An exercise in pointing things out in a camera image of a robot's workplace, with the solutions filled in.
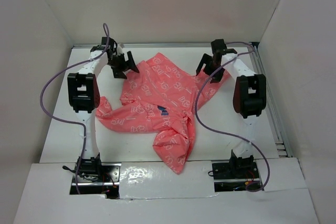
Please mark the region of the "pink patterned jacket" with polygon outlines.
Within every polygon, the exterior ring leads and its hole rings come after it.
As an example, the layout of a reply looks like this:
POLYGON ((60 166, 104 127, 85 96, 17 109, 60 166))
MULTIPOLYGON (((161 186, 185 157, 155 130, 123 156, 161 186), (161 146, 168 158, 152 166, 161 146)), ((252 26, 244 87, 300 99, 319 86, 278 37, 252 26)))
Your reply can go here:
POLYGON ((156 133, 153 149, 174 173, 180 174, 196 139, 195 112, 208 102, 229 78, 206 82, 201 72, 192 76, 161 53, 141 61, 123 83, 121 107, 112 109, 101 97, 96 118, 121 133, 156 133))

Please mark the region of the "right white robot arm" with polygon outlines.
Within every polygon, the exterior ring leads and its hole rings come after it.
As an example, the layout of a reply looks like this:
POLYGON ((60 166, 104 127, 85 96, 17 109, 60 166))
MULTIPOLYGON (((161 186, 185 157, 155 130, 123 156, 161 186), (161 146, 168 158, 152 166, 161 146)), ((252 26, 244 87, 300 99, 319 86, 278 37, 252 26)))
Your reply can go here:
POLYGON ((229 159, 230 174, 240 178, 253 166, 256 122, 267 103, 266 77, 264 74, 255 73, 245 65, 238 58, 241 54, 233 48, 228 48, 223 39, 213 40, 211 49, 212 55, 203 54, 196 69, 197 74, 203 71, 208 78, 196 96, 194 111, 195 115, 198 115, 198 100, 209 82, 219 83, 226 73, 235 80, 233 108, 240 115, 239 133, 223 132, 223 134, 240 139, 232 149, 229 159))

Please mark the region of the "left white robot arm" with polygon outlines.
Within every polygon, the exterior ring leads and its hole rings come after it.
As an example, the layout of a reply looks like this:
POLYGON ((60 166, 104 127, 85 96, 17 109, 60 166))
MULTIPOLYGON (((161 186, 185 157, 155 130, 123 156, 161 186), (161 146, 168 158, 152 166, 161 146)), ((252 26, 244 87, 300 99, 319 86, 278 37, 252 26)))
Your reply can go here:
POLYGON ((83 124, 83 148, 76 163, 76 173, 93 182, 104 175, 96 141, 95 113, 100 104, 97 77, 105 66, 110 66, 116 79, 126 79, 125 72, 129 70, 139 72, 132 53, 124 54, 114 39, 105 36, 101 38, 101 44, 91 48, 84 66, 67 76, 69 104, 83 124))

